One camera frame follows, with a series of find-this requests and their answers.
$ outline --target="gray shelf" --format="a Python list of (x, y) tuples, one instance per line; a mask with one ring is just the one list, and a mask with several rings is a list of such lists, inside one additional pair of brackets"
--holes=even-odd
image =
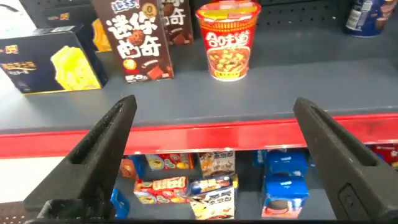
[[(251, 152), (237, 152), (236, 170), (239, 177), (238, 201), (236, 206), (237, 220), (261, 219), (261, 185), (262, 168), (251, 164)], [(165, 178), (173, 172), (158, 172), (157, 178)], [(193, 170), (188, 177), (198, 178), (197, 170)], [(319, 183), (316, 170), (310, 168), (306, 183), (310, 197), (305, 202), (299, 216), (300, 220), (336, 220), (335, 214), (326, 196), (325, 190)], [(194, 219), (192, 209), (185, 204), (143, 205), (133, 194), (134, 181), (118, 177), (115, 187), (130, 201), (129, 218), (136, 219), (162, 219), (162, 220), (190, 220)]]
[[(397, 25), (397, 20), (389, 26)], [(135, 94), (134, 126), (291, 118), (299, 96), (332, 114), (398, 111), (398, 30), (361, 39), (334, 28), (260, 26), (247, 77), (225, 83), (207, 72), (202, 40), (172, 49), (173, 80), (127, 84), (112, 53), (102, 90), (22, 96), (0, 90), (0, 133), (87, 129), (115, 102)]]

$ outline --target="biscuit box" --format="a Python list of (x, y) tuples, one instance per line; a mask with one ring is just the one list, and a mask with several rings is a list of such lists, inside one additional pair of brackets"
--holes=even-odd
[(305, 177), (308, 171), (308, 162), (303, 151), (272, 150), (267, 152), (266, 176), (289, 175)]
[(238, 176), (222, 175), (192, 182), (187, 198), (197, 220), (233, 219)]
[(170, 45), (193, 42), (189, 0), (162, 0)]
[(136, 180), (134, 194), (138, 200), (146, 205), (163, 203), (185, 203), (187, 190), (186, 177), (173, 177), (163, 180), (143, 181)]
[(93, 41), (97, 51), (109, 52), (112, 50), (104, 27), (91, 4), (46, 9), (43, 11), (43, 16), (49, 27), (83, 24), (87, 38)]
[(93, 0), (128, 83), (173, 78), (161, 0)]
[(204, 177), (235, 173), (235, 152), (201, 152), (199, 160)]
[(152, 170), (193, 169), (189, 153), (145, 155)]
[(108, 81), (83, 26), (0, 40), (0, 67), (25, 94), (100, 89)]
[(297, 218), (309, 195), (303, 177), (267, 177), (262, 189), (261, 217)]

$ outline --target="lower shelf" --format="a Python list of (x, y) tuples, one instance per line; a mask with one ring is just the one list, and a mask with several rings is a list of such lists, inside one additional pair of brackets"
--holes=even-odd
[[(252, 165), (252, 153), (243, 151), (236, 153), (236, 172), (239, 177), (238, 204), (236, 206), (237, 220), (261, 219), (261, 185), (262, 167)], [(158, 172), (159, 178), (166, 178), (173, 172)], [(197, 177), (197, 170), (193, 170), (188, 177)], [(326, 196), (325, 190), (317, 177), (316, 170), (310, 168), (306, 176), (310, 197), (299, 216), (301, 220), (336, 220), (333, 209)], [(194, 219), (191, 206), (185, 204), (143, 205), (133, 193), (134, 181), (118, 177), (115, 183), (124, 196), (130, 201), (129, 218), (151, 220), (191, 220)]]

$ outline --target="store shelf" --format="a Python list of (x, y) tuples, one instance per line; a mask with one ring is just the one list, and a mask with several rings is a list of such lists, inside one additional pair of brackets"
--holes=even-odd
[[(236, 155), (236, 170), (239, 176), (238, 204), (236, 207), (237, 220), (261, 219), (261, 179), (262, 168), (252, 166), (251, 153), (239, 152)], [(189, 177), (198, 178), (198, 171), (192, 172)], [(335, 220), (335, 214), (326, 196), (326, 192), (319, 183), (316, 170), (310, 168), (306, 176), (310, 197), (308, 198), (299, 216), (301, 220)], [(194, 219), (189, 204), (143, 205), (133, 194), (134, 182), (123, 177), (118, 177), (115, 187), (130, 201), (129, 218), (136, 219)]]
[(110, 76), (102, 90), (0, 93), (0, 145), (8, 148), (0, 158), (64, 156), (130, 94), (138, 109), (127, 154), (305, 146), (292, 113), (299, 96), (337, 116), (365, 143), (397, 141), (398, 30), (390, 29), (397, 21), (372, 39), (330, 27), (261, 25), (250, 71), (232, 83), (210, 77), (200, 39), (172, 49), (173, 80), (128, 85), (112, 55), (101, 54)]

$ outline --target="red shelf edge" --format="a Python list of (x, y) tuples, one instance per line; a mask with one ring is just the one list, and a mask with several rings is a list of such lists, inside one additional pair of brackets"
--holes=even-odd
[[(337, 116), (365, 144), (398, 142), (398, 114)], [(0, 135), (0, 159), (65, 156), (87, 133)], [(305, 147), (295, 119), (132, 128), (125, 154)]]

